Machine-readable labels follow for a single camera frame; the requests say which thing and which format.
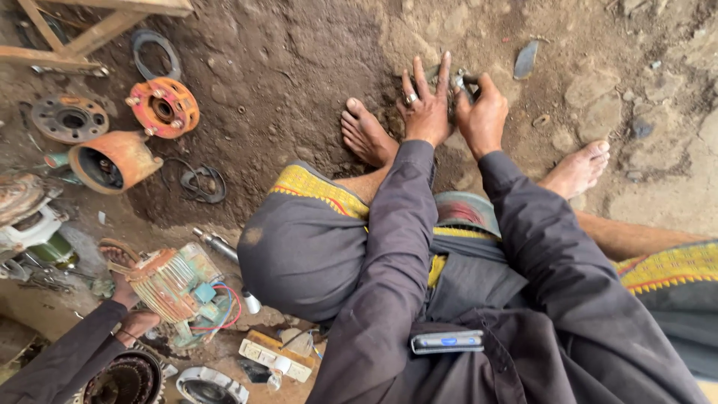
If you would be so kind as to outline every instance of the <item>metal part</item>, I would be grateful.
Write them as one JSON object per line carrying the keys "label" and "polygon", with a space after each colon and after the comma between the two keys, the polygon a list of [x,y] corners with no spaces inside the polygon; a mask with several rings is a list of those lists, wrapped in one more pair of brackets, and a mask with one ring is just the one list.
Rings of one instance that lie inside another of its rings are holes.
{"label": "metal part", "polygon": [[94,77],[107,77],[110,75],[110,70],[107,68],[101,67],[96,69],[75,69],[75,70],[66,70],[62,68],[46,68],[43,66],[30,66],[32,69],[32,72],[35,74],[42,74],[42,73],[61,73],[61,74],[82,74],[82,75],[91,75]]}
{"label": "metal part", "polygon": [[164,77],[171,78],[172,80],[179,80],[182,76],[182,66],[180,65],[180,59],[177,57],[177,53],[174,51],[174,47],[167,38],[161,36],[157,32],[151,29],[138,29],[132,34],[130,39],[132,42],[132,53],[135,59],[135,66],[137,70],[142,74],[145,80],[152,80],[157,77],[161,77],[153,74],[149,69],[142,63],[142,59],[139,56],[139,51],[142,45],[148,42],[154,42],[158,44],[167,54],[169,63],[172,65],[172,69]]}
{"label": "metal part", "polygon": [[148,136],[175,139],[194,129],[200,121],[195,97],[187,87],[168,77],[135,84],[125,102],[140,124],[149,129]]}
{"label": "metal part", "polygon": [[75,394],[75,404],[157,404],[164,364],[143,349],[122,352]]}
{"label": "metal part", "polygon": [[70,94],[53,94],[32,107],[35,126],[52,140],[65,144],[87,142],[107,132],[110,121],[96,102]]}
{"label": "metal part", "polygon": [[[231,262],[234,262],[237,266],[239,266],[239,258],[237,257],[237,249],[235,247],[230,246],[225,242],[222,237],[216,236],[214,234],[205,233],[202,229],[199,227],[195,227],[192,229],[192,233],[199,237],[202,242],[204,242],[206,245],[210,246],[211,249],[215,250],[216,252],[224,255],[227,257]],[[251,293],[249,293],[249,290],[247,288],[242,287],[242,297],[244,298],[245,307],[247,310],[249,310],[250,314],[257,314],[262,308],[261,303],[259,303],[259,300],[255,298]]]}
{"label": "metal part", "polygon": [[178,335],[171,345],[191,348],[208,343],[215,333],[194,335],[190,326],[219,326],[230,308],[228,297],[210,286],[219,276],[207,253],[191,242],[179,250],[152,252],[137,262],[126,279],[150,309],[174,324]]}
{"label": "metal part", "polygon": [[239,265],[239,258],[237,258],[237,249],[227,244],[224,240],[222,240],[221,237],[205,233],[199,227],[195,227],[194,229],[192,229],[192,233],[195,236],[199,237],[202,242],[210,246],[213,250],[224,255],[236,265]]}
{"label": "metal part", "polygon": [[246,404],[249,391],[209,367],[191,367],[177,378],[177,389],[194,404]]}
{"label": "metal part", "polygon": [[[199,187],[200,179],[197,174],[212,178],[215,188],[214,193],[207,193]],[[193,179],[197,182],[197,185],[191,183]],[[182,175],[182,178],[179,179],[179,183],[185,190],[196,195],[196,197],[192,198],[194,201],[217,203],[221,202],[227,196],[227,185],[225,184],[224,178],[222,178],[219,171],[208,165],[202,165],[202,167],[196,170],[187,171]]]}
{"label": "metal part", "polygon": [[70,167],[93,190],[106,195],[123,193],[149,177],[163,164],[141,132],[114,131],[70,149]]}

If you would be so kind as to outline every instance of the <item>stone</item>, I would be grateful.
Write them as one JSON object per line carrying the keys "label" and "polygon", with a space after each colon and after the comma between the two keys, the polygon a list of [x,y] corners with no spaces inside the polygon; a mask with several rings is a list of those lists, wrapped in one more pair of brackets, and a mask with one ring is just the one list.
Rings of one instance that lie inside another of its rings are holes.
{"label": "stone", "polygon": [[450,37],[462,37],[466,32],[466,16],[469,13],[469,7],[466,4],[458,6],[449,14],[444,21],[444,29]]}
{"label": "stone", "polygon": [[718,75],[718,19],[710,19],[710,25],[696,31],[688,43],[679,43],[668,49],[667,56],[674,60],[681,60],[681,63],[708,70],[715,78]]}
{"label": "stone", "polygon": [[305,162],[314,162],[314,153],[308,147],[297,146],[297,157]]}
{"label": "stone", "polygon": [[554,133],[551,137],[551,144],[554,146],[554,149],[564,155],[569,155],[579,149],[574,134],[564,127],[559,128],[559,130]]}
{"label": "stone", "polygon": [[686,144],[694,138],[689,131],[679,129],[681,115],[669,105],[660,105],[640,117],[653,127],[653,132],[624,149],[628,156],[626,168],[645,172],[669,170],[679,164]]}
{"label": "stone", "polygon": [[638,181],[643,179],[643,173],[641,171],[629,171],[626,174],[626,178],[633,181],[634,183],[637,183]]}
{"label": "stone", "polygon": [[586,113],[579,125],[579,138],[582,144],[596,140],[606,140],[608,134],[621,122],[621,100],[615,93],[599,98]]}
{"label": "stone", "polygon": [[491,79],[496,85],[496,88],[506,97],[508,106],[511,107],[521,96],[521,84],[513,79],[511,72],[502,68],[498,63],[495,63],[489,68],[489,74],[491,74]]}
{"label": "stone", "polygon": [[570,106],[584,108],[611,91],[619,82],[620,79],[611,73],[593,70],[576,77],[566,90],[564,98]]}
{"label": "stone", "polygon": [[682,75],[673,75],[668,71],[650,77],[644,87],[645,97],[653,102],[671,98],[683,85],[684,81],[685,79]]}
{"label": "stone", "polygon": [[576,197],[569,199],[569,205],[577,211],[586,209],[586,194],[582,193]]}
{"label": "stone", "polygon": [[703,120],[701,130],[698,132],[698,137],[706,142],[708,149],[714,155],[718,155],[718,108],[713,110],[713,112]]}
{"label": "stone", "polygon": [[626,102],[631,102],[631,101],[633,101],[634,99],[635,99],[635,94],[633,93],[633,91],[628,90],[628,91],[626,91],[625,93],[623,93],[623,100],[624,100],[624,101],[626,101]]}
{"label": "stone", "polygon": [[653,106],[650,104],[636,104],[633,106],[633,116],[645,115],[651,109],[653,109]]}
{"label": "stone", "polygon": [[652,123],[647,122],[643,117],[637,116],[631,123],[631,129],[633,130],[633,136],[636,139],[643,139],[653,132]]}

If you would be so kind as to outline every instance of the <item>yellow embroidered border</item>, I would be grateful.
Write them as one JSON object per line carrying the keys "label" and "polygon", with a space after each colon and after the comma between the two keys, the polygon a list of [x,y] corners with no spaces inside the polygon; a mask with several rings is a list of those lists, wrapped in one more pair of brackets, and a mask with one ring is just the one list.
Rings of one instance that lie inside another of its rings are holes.
{"label": "yellow embroidered border", "polygon": [[299,165],[288,165],[282,170],[279,179],[269,190],[269,193],[273,192],[320,199],[339,214],[362,220],[369,218],[369,207],[359,198]]}
{"label": "yellow embroidered border", "polygon": [[686,282],[718,281],[718,242],[677,247],[616,264],[621,283],[632,294]]}

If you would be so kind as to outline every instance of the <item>rubber seal ring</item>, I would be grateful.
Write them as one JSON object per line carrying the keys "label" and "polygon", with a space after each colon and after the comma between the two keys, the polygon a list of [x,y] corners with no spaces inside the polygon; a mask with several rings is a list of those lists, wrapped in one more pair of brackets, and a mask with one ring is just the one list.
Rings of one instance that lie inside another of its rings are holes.
{"label": "rubber seal ring", "polygon": [[[169,43],[169,40],[167,38],[161,36],[160,34],[151,29],[138,29],[132,34],[131,41],[135,65],[137,66],[137,70],[139,70],[139,73],[142,75],[142,77],[145,78],[145,80],[152,80],[153,78],[158,77],[168,77],[172,80],[180,81],[180,77],[182,77],[182,66],[180,65],[180,59],[177,57],[177,53],[174,51],[174,47],[171,43]],[[148,42],[154,42],[158,44],[160,47],[162,47],[162,49],[164,49],[164,51],[167,53],[167,56],[169,56],[169,63],[172,65],[172,69],[167,75],[160,76],[152,73],[144,65],[144,63],[142,63],[142,60],[140,60],[139,50],[140,48],[142,48],[142,45]]]}

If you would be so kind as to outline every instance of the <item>dark gray kurta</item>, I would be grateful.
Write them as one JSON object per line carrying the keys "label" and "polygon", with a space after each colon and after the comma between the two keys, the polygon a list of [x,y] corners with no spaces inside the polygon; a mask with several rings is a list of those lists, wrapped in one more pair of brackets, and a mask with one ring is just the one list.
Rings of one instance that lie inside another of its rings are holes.
{"label": "dark gray kurta", "polygon": [[[437,210],[433,149],[404,142],[372,202],[366,259],[308,403],[707,403],[569,205],[502,152],[479,163],[506,257],[541,312],[473,309],[412,324]],[[412,334],[480,329],[484,352],[416,356]]]}

